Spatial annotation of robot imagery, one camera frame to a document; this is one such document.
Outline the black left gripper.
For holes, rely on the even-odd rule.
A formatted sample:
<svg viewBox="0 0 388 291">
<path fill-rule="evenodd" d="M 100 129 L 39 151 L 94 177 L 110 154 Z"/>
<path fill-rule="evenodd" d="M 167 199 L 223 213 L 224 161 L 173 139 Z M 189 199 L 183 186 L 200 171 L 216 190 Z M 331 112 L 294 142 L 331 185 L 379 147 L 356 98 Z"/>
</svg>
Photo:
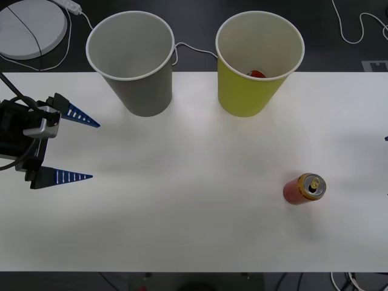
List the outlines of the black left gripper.
<svg viewBox="0 0 388 291">
<path fill-rule="evenodd" d="M 94 128 L 100 127 L 92 117 L 59 93 L 55 93 L 54 97 L 48 97 L 46 103 L 59 111 L 62 119 Z M 30 182 L 30 188 L 33 190 L 93 178 L 92 175 L 83 173 L 41 167 L 47 140 L 31 138 L 24 134 L 24 130 L 38 127 L 41 121 L 42 118 L 26 105 L 8 100 L 1 102 L 1 158 L 11 161 L 1 166 L 1 170 L 14 167 L 17 171 L 26 172 L 25 181 Z"/>
</svg>

